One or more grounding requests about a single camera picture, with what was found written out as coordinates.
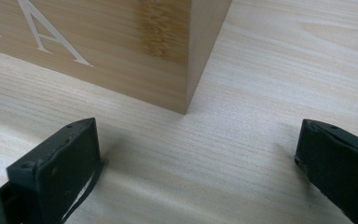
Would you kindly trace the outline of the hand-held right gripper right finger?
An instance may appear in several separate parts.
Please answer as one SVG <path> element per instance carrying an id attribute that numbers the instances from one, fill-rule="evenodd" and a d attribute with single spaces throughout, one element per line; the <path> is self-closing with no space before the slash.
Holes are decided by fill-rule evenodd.
<path id="1" fill-rule="evenodd" d="M 305 119 L 295 163 L 311 184 L 358 224 L 358 136 L 332 124 Z"/>

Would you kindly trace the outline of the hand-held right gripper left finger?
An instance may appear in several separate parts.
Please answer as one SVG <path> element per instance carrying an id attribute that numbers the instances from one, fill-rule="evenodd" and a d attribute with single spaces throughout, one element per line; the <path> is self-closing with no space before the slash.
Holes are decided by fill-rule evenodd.
<path id="1" fill-rule="evenodd" d="M 92 192 L 102 168 L 96 119 L 64 126 L 7 167 L 9 224 L 64 224 Z"/>

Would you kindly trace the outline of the lettered wooden box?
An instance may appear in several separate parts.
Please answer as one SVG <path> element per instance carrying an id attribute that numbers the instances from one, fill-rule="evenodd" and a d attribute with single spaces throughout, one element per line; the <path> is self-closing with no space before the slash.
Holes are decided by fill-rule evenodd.
<path id="1" fill-rule="evenodd" d="M 185 113 L 232 0 L 0 0 L 0 52 Z"/>

